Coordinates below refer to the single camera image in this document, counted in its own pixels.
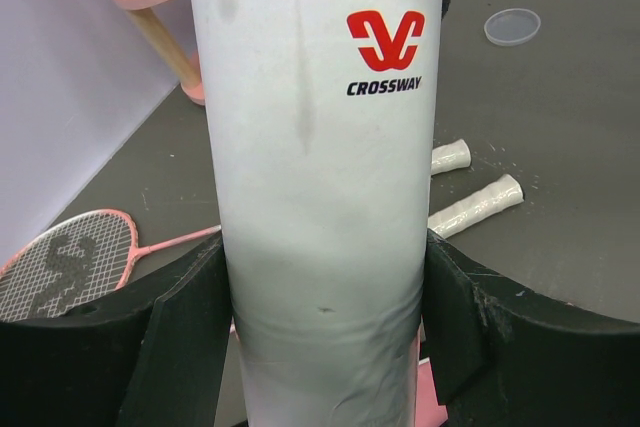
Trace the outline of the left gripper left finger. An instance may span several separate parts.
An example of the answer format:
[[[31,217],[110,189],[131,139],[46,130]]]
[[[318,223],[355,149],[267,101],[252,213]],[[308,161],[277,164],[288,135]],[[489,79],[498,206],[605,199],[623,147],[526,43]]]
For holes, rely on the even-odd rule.
[[[5,426],[210,426],[232,308],[223,242],[56,318],[1,326]]]

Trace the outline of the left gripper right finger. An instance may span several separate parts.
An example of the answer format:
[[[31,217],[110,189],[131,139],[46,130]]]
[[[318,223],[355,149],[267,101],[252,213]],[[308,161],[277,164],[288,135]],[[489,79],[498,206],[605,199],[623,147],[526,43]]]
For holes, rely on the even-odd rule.
[[[636,426],[639,326],[539,294],[427,235],[426,350],[448,426]]]

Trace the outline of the clear plastic tube lid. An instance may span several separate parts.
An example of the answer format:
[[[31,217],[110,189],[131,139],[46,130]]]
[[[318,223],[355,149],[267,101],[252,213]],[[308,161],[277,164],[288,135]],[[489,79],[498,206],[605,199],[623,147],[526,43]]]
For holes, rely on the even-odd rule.
[[[510,8],[490,16],[484,23],[489,42],[500,47],[515,47],[532,40],[541,27],[541,18],[532,10]]]

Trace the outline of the white shuttlecock tube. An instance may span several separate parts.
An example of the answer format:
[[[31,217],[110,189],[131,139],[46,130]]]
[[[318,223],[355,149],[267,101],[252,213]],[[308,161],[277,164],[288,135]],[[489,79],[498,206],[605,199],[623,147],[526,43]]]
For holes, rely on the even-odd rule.
[[[253,426],[411,426],[441,0],[191,0]]]

